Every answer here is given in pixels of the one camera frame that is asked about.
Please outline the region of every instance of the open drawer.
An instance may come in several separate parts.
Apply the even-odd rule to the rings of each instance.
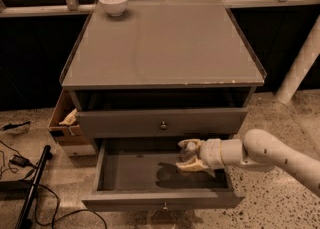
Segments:
[[[89,138],[236,134],[246,108],[88,111],[77,121]]]
[[[121,146],[121,140],[115,140]],[[147,211],[168,209],[234,208],[243,196],[234,192],[224,170],[215,176],[206,173],[181,173],[175,163],[178,153],[172,140],[122,143],[113,149],[113,140],[101,144],[94,190],[82,202],[93,211]]]

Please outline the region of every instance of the dresser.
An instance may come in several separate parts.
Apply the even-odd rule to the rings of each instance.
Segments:
[[[224,170],[181,173],[177,143],[232,138],[265,72],[220,0],[98,3],[62,74],[83,134],[98,150],[95,211],[232,208]]]

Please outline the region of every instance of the white pole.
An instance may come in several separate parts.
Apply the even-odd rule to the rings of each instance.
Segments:
[[[299,85],[307,75],[308,71],[320,54],[320,16],[311,29],[306,41],[295,61],[293,62],[286,78],[282,82],[276,99],[286,104],[288,103]]]

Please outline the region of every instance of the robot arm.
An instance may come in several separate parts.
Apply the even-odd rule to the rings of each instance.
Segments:
[[[275,165],[320,197],[320,161],[295,151],[270,133],[253,129],[238,139],[184,140],[181,171],[220,169],[227,165],[256,168]]]

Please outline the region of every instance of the speckled floor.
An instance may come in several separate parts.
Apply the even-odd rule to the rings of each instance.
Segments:
[[[290,147],[311,157],[320,157],[320,90],[299,91],[288,105],[277,102],[272,93],[254,94],[249,113],[235,137],[242,138],[252,128],[269,131]],[[61,198],[57,218],[84,208],[81,198],[92,190],[97,157],[66,156],[47,130],[53,109],[0,112],[0,127],[8,123],[31,120],[30,127],[0,132],[0,140],[19,150],[32,162],[37,162],[46,144],[52,147],[41,183],[49,186]],[[0,146],[5,161],[13,152]],[[17,174],[5,172],[2,180],[22,178],[29,169]],[[186,210],[163,213],[171,220],[157,222],[159,213],[112,212],[99,213],[108,228],[320,228],[320,198],[281,169],[270,172],[246,171],[228,167],[233,185],[244,192],[245,199],[235,209]],[[55,207],[54,197],[40,190],[38,219],[50,222]],[[23,200],[14,194],[0,193],[0,228],[15,228]],[[34,221],[35,205],[30,211]],[[32,228],[41,228],[35,222]],[[57,223],[55,228],[103,228],[93,214],[84,212]]]

